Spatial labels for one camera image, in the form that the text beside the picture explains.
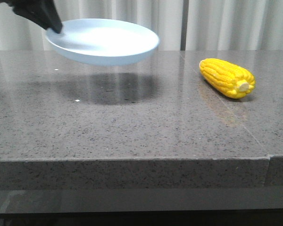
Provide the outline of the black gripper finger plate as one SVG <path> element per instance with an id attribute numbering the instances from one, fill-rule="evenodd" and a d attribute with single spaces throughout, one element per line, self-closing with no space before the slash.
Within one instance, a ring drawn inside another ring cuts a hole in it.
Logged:
<path id="1" fill-rule="evenodd" d="M 44 30 L 61 33 L 62 22 L 53 0 L 6 0 L 13 12 L 39 25 Z"/>

